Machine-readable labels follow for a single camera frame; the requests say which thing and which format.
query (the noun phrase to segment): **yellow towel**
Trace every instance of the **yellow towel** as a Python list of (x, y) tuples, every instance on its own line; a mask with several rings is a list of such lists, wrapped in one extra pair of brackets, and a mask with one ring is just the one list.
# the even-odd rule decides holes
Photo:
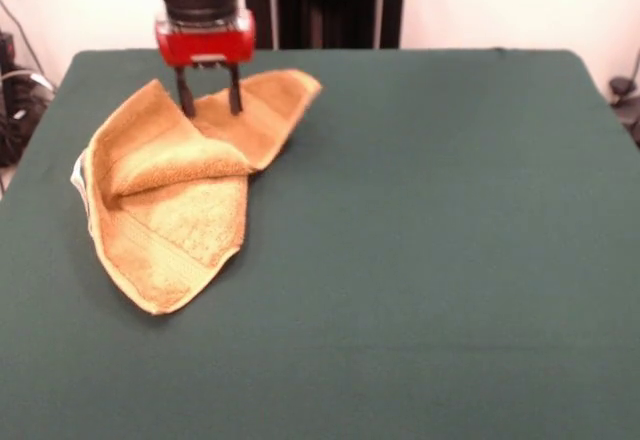
[(240, 249), (248, 175), (271, 163), (321, 86), (282, 70), (241, 88), (239, 116), (225, 89), (198, 99), (190, 121), (150, 82), (98, 129), (72, 176), (104, 268), (151, 314), (185, 306)]

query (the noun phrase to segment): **table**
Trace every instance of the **table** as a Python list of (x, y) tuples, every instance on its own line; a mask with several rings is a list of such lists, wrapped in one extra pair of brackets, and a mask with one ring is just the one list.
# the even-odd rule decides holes
[(69, 176), (172, 72), (75, 57), (0, 204), (0, 438), (640, 438), (640, 158), (583, 63), (292, 51), (243, 73), (282, 67), (325, 90), (252, 182), (244, 249), (154, 318)]

